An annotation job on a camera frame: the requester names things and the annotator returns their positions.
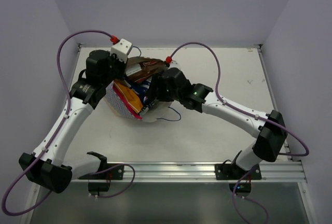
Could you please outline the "blue Burts chips bag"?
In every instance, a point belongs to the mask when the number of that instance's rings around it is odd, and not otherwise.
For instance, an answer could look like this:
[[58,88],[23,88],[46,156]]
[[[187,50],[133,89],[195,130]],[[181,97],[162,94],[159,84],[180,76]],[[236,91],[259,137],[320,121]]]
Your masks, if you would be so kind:
[[128,78],[126,79],[126,83],[128,87],[133,90],[139,97],[144,97],[147,90],[150,87],[151,84],[151,77],[143,80],[140,83],[135,83],[130,81]]

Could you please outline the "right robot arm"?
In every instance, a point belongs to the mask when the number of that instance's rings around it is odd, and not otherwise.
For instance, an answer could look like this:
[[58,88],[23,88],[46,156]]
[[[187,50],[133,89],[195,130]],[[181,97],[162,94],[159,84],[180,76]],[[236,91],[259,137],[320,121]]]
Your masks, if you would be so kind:
[[282,115],[253,111],[217,96],[212,88],[191,84],[178,68],[152,76],[147,96],[160,102],[177,101],[186,109],[219,117],[247,132],[255,141],[241,150],[230,164],[222,165],[227,176],[244,178],[261,161],[275,162],[287,138]]

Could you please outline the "brown Chio snack bag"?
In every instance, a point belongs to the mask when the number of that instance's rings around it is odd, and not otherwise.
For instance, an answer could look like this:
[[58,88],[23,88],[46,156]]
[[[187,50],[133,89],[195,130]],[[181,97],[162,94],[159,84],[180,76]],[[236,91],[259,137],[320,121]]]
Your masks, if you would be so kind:
[[152,75],[165,71],[168,67],[162,60],[148,59],[127,66],[126,76],[134,83],[141,83]]

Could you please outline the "orange yellow snack bag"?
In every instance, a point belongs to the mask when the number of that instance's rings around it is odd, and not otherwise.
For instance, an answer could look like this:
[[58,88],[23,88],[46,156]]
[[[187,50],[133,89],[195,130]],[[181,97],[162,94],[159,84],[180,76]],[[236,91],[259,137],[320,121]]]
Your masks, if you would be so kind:
[[128,100],[130,106],[133,108],[133,110],[139,114],[141,110],[143,109],[143,104],[139,98],[139,96],[131,90],[129,87],[123,85],[120,83],[120,81],[115,81],[114,86],[116,86],[125,96],[125,98]]

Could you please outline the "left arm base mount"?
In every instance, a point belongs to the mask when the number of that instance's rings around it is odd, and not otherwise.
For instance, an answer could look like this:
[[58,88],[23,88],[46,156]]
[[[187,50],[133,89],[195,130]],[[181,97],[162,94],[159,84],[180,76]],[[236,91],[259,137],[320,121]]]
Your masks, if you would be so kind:
[[100,193],[107,192],[110,189],[110,183],[111,183],[112,179],[113,180],[122,180],[123,170],[124,170],[123,165],[117,164],[117,163],[109,164],[107,162],[107,158],[104,155],[101,155],[97,152],[91,151],[91,152],[88,152],[87,154],[93,155],[94,157],[97,157],[101,161],[101,164],[99,165],[97,172],[104,171],[106,169],[109,169],[109,168],[117,165],[116,168],[114,168],[112,170],[108,170],[107,172],[89,176],[90,179],[105,180],[105,182],[103,182],[103,183],[88,183],[89,193],[94,194],[94,195],[100,195]]

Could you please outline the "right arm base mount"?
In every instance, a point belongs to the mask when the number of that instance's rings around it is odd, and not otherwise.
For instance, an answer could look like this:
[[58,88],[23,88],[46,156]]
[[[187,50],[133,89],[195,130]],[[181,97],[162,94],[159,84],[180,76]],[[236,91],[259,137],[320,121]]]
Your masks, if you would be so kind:
[[250,172],[237,186],[237,181],[245,175],[246,171],[233,164],[230,160],[226,160],[223,163],[217,163],[214,165],[214,172],[216,180],[231,181],[229,183],[230,191],[235,189],[235,193],[243,196],[250,194],[252,190],[252,181],[261,180],[262,175],[259,165],[254,166],[254,170]]

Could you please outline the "blue checkered paper bag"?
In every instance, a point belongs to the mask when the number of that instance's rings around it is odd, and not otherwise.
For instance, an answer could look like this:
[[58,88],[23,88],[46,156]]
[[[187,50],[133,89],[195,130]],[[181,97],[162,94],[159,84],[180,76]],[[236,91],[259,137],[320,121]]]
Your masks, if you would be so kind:
[[181,114],[171,102],[161,102],[151,92],[154,76],[180,65],[170,58],[165,61],[149,57],[128,58],[124,76],[106,88],[105,101],[116,116],[143,122],[180,121]]

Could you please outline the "red Real crisps bag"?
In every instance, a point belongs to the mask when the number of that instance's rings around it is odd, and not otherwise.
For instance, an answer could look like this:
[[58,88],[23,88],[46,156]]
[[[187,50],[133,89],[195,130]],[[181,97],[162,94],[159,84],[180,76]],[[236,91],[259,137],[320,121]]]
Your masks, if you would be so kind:
[[116,86],[113,86],[113,90],[116,93],[116,95],[120,101],[120,103],[119,103],[120,106],[116,107],[116,110],[120,113],[120,115],[122,117],[126,117],[126,118],[142,120],[142,117],[139,114],[137,114],[133,110],[133,108],[130,106],[128,100],[125,98],[123,93]]

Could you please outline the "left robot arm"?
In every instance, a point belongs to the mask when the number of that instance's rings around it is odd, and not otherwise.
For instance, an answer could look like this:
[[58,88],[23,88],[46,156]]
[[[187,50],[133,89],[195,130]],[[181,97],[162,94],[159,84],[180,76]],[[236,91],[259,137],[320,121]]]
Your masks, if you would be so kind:
[[73,163],[65,154],[83,122],[105,96],[106,88],[125,73],[128,55],[124,52],[94,50],[86,59],[86,69],[70,91],[70,102],[45,140],[31,153],[23,153],[19,164],[27,170],[27,178],[55,193],[63,192],[73,179],[92,174],[103,178],[108,172],[107,158],[88,152]]

